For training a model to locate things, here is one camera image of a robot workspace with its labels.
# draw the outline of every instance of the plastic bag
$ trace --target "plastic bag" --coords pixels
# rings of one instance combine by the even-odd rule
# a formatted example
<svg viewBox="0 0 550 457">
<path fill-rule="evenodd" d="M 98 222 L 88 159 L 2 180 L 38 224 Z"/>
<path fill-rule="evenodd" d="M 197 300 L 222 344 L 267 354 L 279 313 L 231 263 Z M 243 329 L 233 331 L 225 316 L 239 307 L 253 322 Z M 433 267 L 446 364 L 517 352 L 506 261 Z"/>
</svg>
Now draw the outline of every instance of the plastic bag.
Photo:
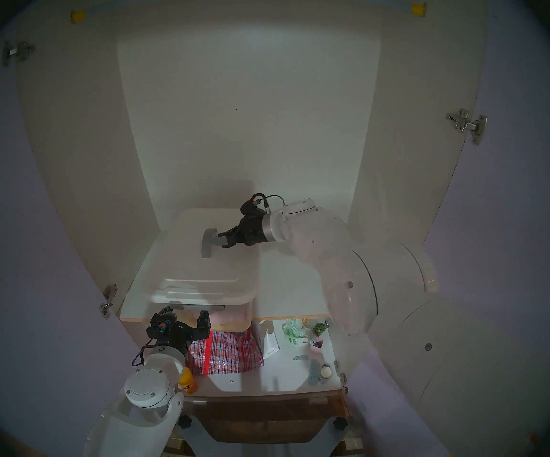
<svg viewBox="0 0 550 457">
<path fill-rule="evenodd" d="M 273 321 L 252 321 L 250 328 L 252 336 L 256 339 L 258 347 L 262 351 L 262 357 L 267 358 L 279 351 L 279 344 L 275 336 Z"/>
<path fill-rule="evenodd" d="M 295 346 L 308 344 L 311 331 L 305 327 L 302 319 L 288 319 L 281 324 L 281 329 L 290 344 Z"/>
<path fill-rule="evenodd" d="M 193 342 L 186 355 L 186 367 L 193 375 L 247 372 L 263 365 L 262 352 L 249 331 L 211 331 L 207 339 Z"/>
</svg>

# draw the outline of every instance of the black knob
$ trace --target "black knob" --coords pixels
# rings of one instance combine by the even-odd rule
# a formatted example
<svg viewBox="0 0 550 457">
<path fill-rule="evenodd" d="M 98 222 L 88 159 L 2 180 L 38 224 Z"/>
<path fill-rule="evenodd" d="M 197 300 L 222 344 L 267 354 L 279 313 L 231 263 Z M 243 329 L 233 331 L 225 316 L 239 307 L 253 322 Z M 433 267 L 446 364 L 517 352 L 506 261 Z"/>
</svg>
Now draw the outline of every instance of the black knob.
<svg viewBox="0 0 550 457">
<path fill-rule="evenodd" d="M 338 417 L 334 420 L 334 429 L 337 431 L 344 431 L 347 427 L 347 420 L 343 417 Z"/>
<path fill-rule="evenodd" d="M 177 420 L 177 425 L 181 429 L 188 429 L 190 428 L 191 424 L 192 424 L 192 419 L 190 419 L 190 416 L 187 416 L 186 414 L 184 416 L 180 416 L 180 419 Z"/>
</svg>

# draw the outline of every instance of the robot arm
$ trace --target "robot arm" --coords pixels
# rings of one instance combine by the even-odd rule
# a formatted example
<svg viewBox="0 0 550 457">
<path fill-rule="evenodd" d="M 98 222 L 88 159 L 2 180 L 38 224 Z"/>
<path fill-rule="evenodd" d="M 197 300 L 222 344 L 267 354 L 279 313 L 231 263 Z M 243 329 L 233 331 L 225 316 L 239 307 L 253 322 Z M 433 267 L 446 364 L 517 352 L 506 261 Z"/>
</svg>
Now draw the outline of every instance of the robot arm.
<svg viewBox="0 0 550 457">
<path fill-rule="evenodd" d="M 243 203 L 239 225 L 218 234 L 232 247 L 263 242 L 288 242 L 300 261 L 319 273 L 330 315 L 347 334 L 366 333 L 377 316 L 375 287 L 347 225 L 313 200 L 298 201 L 267 213 L 257 207 L 257 193 Z"/>
<path fill-rule="evenodd" d="M 161 455 L 182 412 L 184 396 L 176 392 L 188 347 L 209 337 L 209 312 L 201 311 L 197 327 L 178 322 L 167 306 L 154 314 L 146 329 L 150 341 L 135 359 L 141 363 L 116 400 L 89 433 L 85 457 L 156 457 Z M 145 349 L 154 351 L 144 362 Z"/>
</svg>

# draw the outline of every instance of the red plaid bag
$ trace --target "red plaid bag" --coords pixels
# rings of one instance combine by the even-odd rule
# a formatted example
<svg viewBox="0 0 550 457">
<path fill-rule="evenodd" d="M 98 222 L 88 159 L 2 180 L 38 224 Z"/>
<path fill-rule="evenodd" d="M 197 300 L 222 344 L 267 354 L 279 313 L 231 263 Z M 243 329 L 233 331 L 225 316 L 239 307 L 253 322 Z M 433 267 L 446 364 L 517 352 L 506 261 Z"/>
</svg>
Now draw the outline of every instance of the red plaid bag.
<svg viewBox="0 0 550 457">
<path fill-rule="evenodd" d="M 207 339 L 195 341 L 186 355 L 193 375 L 247 372 L 264 365 L 262 352 L 249 331 L 211 331 Z"/>
</svg>

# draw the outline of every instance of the yellow clip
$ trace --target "yellow clip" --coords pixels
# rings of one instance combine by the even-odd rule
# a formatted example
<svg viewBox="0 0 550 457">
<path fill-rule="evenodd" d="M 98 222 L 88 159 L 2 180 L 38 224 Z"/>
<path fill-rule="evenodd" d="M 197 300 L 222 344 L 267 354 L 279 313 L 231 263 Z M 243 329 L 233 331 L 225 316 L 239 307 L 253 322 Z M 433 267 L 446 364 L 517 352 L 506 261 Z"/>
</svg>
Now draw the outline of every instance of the yellow clip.
<svg viewBox="0 0 550 457">
<path fill-rule="evenodd" d="M 424 16 L 427 10 L 427 3 L 413 4 L 413 14 L 415 16 Z"/>
<path fill-rule="evenodd" d="M 72 9 L 71 13 L 69 14 L 69 19 L 70 19 L 70 21 L 72 21 L 72 24 L 84 21 L 84 11 L 83 10 L 74 11 Z"/>
</svg>

